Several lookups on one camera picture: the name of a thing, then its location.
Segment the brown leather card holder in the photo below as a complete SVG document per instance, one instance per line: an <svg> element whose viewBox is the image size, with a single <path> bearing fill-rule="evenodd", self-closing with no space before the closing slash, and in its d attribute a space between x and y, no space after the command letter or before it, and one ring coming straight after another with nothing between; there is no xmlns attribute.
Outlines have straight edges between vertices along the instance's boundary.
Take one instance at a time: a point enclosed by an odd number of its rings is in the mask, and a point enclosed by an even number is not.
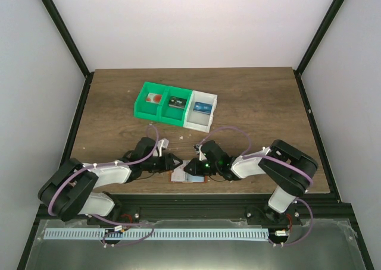
<svg viewBox="0 0 381 270"><path fill-rule="evenodd" d="M195 175L190 175L184 171L184 167L190 162L190 160L184 160L183 163L175 168L170 173L170 182L171 183L206 183L206 177L200 177Z"/></svg>

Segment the white red credit card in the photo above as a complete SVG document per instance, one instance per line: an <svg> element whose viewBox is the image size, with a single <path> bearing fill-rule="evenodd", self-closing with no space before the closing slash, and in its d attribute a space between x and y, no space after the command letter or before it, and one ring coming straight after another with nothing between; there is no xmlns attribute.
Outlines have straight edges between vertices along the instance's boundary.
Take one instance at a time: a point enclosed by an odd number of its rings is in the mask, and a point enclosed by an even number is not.
<svg viewBox="0 0 381 270"><path fill-rule="evenodd" d="M177 167L174 171L172 171L170 176L170 181L172 183L189 183L190 176L185 173L183 170L184 166L189 162L189 160L183 161L182 165Z"/></svg>

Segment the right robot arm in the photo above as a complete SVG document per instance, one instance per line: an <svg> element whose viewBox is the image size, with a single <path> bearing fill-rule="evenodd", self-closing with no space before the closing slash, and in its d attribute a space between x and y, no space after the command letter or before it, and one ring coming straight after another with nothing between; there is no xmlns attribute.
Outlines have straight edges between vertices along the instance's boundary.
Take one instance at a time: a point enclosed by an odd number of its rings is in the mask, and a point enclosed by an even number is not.
<svg viewBox="0 0 381 270"><path fill-rule="evenodd" d="M228 181L268 175L277 187L260 212L271 224L285 218L288 207L312 186L318 169L315 159L280 139L261 151L240 156L228 155L210 140L200 145L198 154L185 165L184 172L199 177L218 174Z"/></svg>

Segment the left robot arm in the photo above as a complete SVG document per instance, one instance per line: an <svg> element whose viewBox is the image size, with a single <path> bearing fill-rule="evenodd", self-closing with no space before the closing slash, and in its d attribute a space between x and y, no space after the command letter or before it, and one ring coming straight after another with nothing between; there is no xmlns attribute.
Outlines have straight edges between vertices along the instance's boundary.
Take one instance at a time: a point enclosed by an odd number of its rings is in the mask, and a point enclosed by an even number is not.
<svg viewBox="0 0 381 270"><path fill-rule="evenodd" d="M120 159L105 164L81 163L75 158L65 161L41 187L38 199L48 213L62 221L78 215L98 215L110 225L121 220L121 209L106 193L93 190L110 184L126 184L139 179L143 172L151 174L173 171L183 161L165 152L168 140L141 138L133 150Z"/></svg>

